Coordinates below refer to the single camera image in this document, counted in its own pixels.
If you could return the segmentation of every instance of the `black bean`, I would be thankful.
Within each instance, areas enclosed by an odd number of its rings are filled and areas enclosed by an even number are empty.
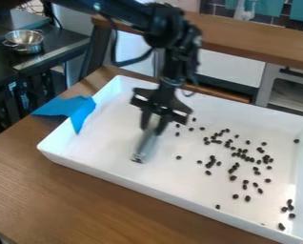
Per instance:
[[[285,226],[284,226],[282,223],[279,223],[279,224],[278,224],[278,229],[279,229],[280,231],[285,231]]]
[[[247,195],[244,199],[245,199],[246,202],[250,202],[251,201],[251,197],[249,195]]]
[[[288,210],[288,208],[286,208],[286,207],[283,207],[283,208],[280,209],[280,211],[283,212],[283,213],[285,213],[287,210]]]
[[[289,204],[289,205],[288,205],[288,208],[289,208],[290,211],[293,211],[293,210],[294,210],[294,206],[293,206],[292,204]]]
[[[237,178],[237,177],[236,177],[235,175],[232,175],[232,176],[230,177],[230,180],[231,180],[231,181],[234,181],[236,178]]]
[[[290,213],[289,218],[294,219],[294,218],[296,218],[296,215],[294,213]]]

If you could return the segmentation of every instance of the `stainless steel bowl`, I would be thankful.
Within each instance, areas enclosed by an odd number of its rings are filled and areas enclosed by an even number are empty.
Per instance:
[[[3,44],[21,54],[38,53],[43,48],[43,32],[40,30],[14,30],[5,35]]]

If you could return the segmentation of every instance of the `bean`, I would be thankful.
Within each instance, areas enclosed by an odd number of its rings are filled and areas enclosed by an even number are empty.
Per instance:
[[[230,180],[231,180],[231,181],[234,181],[236,178],[237,178],[237,177],[236,177],[235,175],[232,175],[232,176],[230,177]]]
[[[249,195],[247,195],[244,199],[245,199],[246,202],[250,202],[251,201],[251,197]]]
[[[285,231],[285,226],[284,226],[282,223],[279,223],[279,224],[278,224],[278,229],[279,229],[280,231]]]
[[[295,215],[295,213],[290,213],[290,214],[289,214],[289,218],[291,218],[291,219],[294,219],[294,218],[296,218],[296,215]]]
[[[288,205],[288,208],[289,208],[290,211],[294,210],[294,206],[292,204]]]

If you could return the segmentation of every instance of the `white tray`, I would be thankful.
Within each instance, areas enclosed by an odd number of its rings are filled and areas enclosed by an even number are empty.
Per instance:
[[[141,112],[129,103],[134,87],[155,88],[156,85],[125,76],[115,77],[93,97],[97,107],[79,135],[67,119],[37,146],[38,150],[55,163],[245,231],[282,243],[303,242],[303,117],[199,93],[186,98],[177,91],[177,97],[193,108],[197,121],[180,129],[170,124],[149,162],[138,164],[131,161],[142,133]],[[194,127],[194,131],[189,132],[189,127]],[[274,158],[273,169],[268,171],[263,164],[258,166],[232,158],[232,151],[224,145],[203,144],[204,136],[210,137],[226,128],[231,132],[225,133],[223,140],[233,139],[235,147],[249,149],[256,159],[263,154],[255,149],[262,141],[268,142],[263,148]],[[181,136],[174,136],[176,132],[181,132]],[[293,143],[296,138],[300,139],[299,144]],[[252,142],[249,146],[245,144],[247,139]],[[182,160],[175,159],[179,154]],[[212,176],[206,176],[204,165],[212,154],[222,166],[214,166]],[[197,164],[199,159],[204,164]],[[241,167],[236,172],[236,181],[231,182],[227,171],[235,162]],[[254,166],[260,168],[260,176],[253,174]],[[266,184],[265,178],[273,182]],[[243,191],[244,179],[259,183],[264,194],[257,193],[251,183]],[[232,199],[235,193],[240,195],[237,200]],[[249,203],[243,199],[247,194],[252,197]],[[289,198],[295,206],[295,220],[280,212]],[[221,210],[214,208],[216,204],[220,204]],[[280,222],[286,227],[285,232],[277,230]]]

